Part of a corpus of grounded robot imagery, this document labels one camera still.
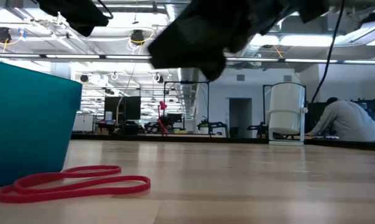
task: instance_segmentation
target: doorway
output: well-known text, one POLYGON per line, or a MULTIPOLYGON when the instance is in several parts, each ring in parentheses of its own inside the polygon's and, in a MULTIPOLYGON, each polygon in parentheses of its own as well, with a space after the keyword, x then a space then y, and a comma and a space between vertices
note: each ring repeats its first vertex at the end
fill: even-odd
POLYGON ((230 137, 252 138, 252 131, 248 126, 252 125, 252 99, 230 98, 229 99, 229 126, 230 137))

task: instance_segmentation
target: cable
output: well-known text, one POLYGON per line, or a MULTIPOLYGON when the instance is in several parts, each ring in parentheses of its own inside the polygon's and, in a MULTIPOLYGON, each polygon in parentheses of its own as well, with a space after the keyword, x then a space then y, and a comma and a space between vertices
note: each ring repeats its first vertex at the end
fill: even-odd
POLYGON ((154 29, 151 29, 151 31, 152 31, 152 33, 151 33, 150 37, 147 38, 147 39, 144 39, 144 40, 141 40, 141 41, 134 41, 134 40, 131 39, 132 34, 129 35, 129 39, 131 40, 131 42, 133 42, 133 43, 135 43, 135 44, 141 44, 141 43, 144 43, 144 42, 146 42, 146 41, 148 41, 148 40, 151 40, 151 37, 155 34, 155 30, 154 30, 154 29))
POLYGON ((5 44, 3 45, 3 51, 2 51, 2 53, 5 53, 5 51, 6 51, 7 41, 9 41, 9 39, 5 40, 5 44))
POLYGON ((313 95, 312 103, 315 101, 315 98, 316 98, 318 92, 320 91, 320 88, 322 87, 323 82, 325 80, 325 77, 326 77, 326 75, 328 73, 328 67, 330 66, 330 60, 331 60, 332 50, 334 48, 335 39, 336 39, 336 35, 338 33, 339 25, 341 24, 343 10, 345 9, 345 2, 346 2, 346 0, 342 0, 341 10, 339 12, 338 20, 336 21, 336 26, 335 26, 334 34, 333 34, 333 37, 332 37, 332 43, 331 43, 331 46, 330 46, 330 51, 328 52, 328 57, 326 59, 326 64, 325 64, 325 69, 324 69, 324 75, 323 75, 322 80, 318 84, 316 92, 313 95))
POLYGON ((106 4, 103 3, 101 0, 98 2, 104 7, 104 9, 110 14, 110 16, 106 16, 108 19, 114 19, 113 13, 107 8, 106 4))
MULTIPOLYGON (((280 57, 281 57, 281 58, 284 58, 284 57, 282 56, 281 52, 279 51, 279 49, 278 49, 275 45, 273 45, 273 47, 275 48, 275 50, 277 51, 277 53, 279 53, 280 57)), ((291 71, 295 74, 295 76, 300 80, 300 82, 301 82, 302 84, 305 84, 305 83, 302 81, 302 79, 300 79, 299 75, 296 74, 295 70, 294 70, 293 68, 291 68, 291 66, 289 66, 288 62, 286 62, 286 64, 287 64, 287 66, 291 69, 291 71)))
MULTIPOLYGON (((139 52, 137 53, 138 55, 140 55, 141 50, 142 50, 142 47, 140 46, 140 48, 139 48, 139 52)), ((121 104, 122 100, 124 99, 124 95, 125 95, 125 93, 126 93, 126 91, 127 91, 127 88, 129 87, 129 84, 131 83, 132 76, 133 76, 133 73, 135 72, 136 65, 137 65, 137 63, 135 63, 135 65, 133 66, 131 76, 129 77, 129 81, 127 82, 126 87, 125 87, 125 90, 123 91, 124 94, 121 96, 121 98, 120 98, 119 101, 118 101, 117 110, 116 110, 116 126, 117 126, 117 127, 118 127, 118 125, 119 125, 119 124, 118 124, 119 105, 121 104)))
POLYGON ((18 41, 20 41, 22 38, 23 38, 23 33, 21 34, 20 38, 17 41, 13 42, 13 43, 7 43, 7 41, 9 41, 9 39, 6 39, 6 43, 5 44, 1 43, 1 42, 0 42, 0 44, 1 45, 13 45, 13 44, 18 43, 18 41))

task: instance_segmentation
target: rubber band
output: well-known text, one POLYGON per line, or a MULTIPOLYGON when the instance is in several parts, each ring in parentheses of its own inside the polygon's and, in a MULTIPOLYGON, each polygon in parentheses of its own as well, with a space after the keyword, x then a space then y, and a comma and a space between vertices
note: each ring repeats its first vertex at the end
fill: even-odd
POLYGON ((32 174, 16 180, 13 185, 8 185, 0 189, 0 202, 4 203, 31 203, 48 200, 58 200, 63 198, 86 197, 93 195, 123 195, 143 192, 150 189, 150 179, 141 175, 125 175, 117 177, 105 177, 101 179, 87 180, 77 184, 68 184, 49 189, 31 189, 39 184, 46 184, 65 178, 87 178, 102 177, 121 173, 119 166, 83 166, 66 169, 63 172, 51 172, 32 174), (143 184, 132 187, 103 187, 97 189, 83 189, 86 187, 109 184, 122 181, 139 181, 143 184))

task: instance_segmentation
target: desk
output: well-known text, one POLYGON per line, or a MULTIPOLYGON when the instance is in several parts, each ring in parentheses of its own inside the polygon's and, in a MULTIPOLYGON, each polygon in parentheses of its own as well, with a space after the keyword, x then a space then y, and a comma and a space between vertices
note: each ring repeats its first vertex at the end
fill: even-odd
POLYGON ((375 224, 373 151, 70 141, 64 168, 87 164, 119 165, 122 175, 146 175, 151 190, 25 205, 0 203, 0 224, 375 224))
MULTIPOLYGON (((198 137, 198 138, 210 138, 211 136, 209 134, 139 134, 140 136, 163 136, 163 137, 186 137, 186 138, 190 138, 190 137, 198 137)), ((224 138, 223 136, 221 135, 212 135, 212 138, 224 138)))

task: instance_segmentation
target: monitor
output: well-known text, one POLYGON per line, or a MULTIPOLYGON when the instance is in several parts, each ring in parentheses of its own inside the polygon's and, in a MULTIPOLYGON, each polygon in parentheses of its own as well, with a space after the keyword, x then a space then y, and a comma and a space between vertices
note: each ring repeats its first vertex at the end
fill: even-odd
POLYGON ((168 118, 170 118, 174 123, 181 123, 182 122, 182 114, 167 114, 168 118))
MULTIPOLYGON (((107 111, 113 112, 113 120, 116 119, 116 110, 120 96, 106 97, 104 100, 104 113, 107 111)), ((123 101, 119 105, 119 118, 118 120, 128 119, 128 120, 138 120, 141 115, 141 97, 140 96, 128 96, 124 97, 123 101)))

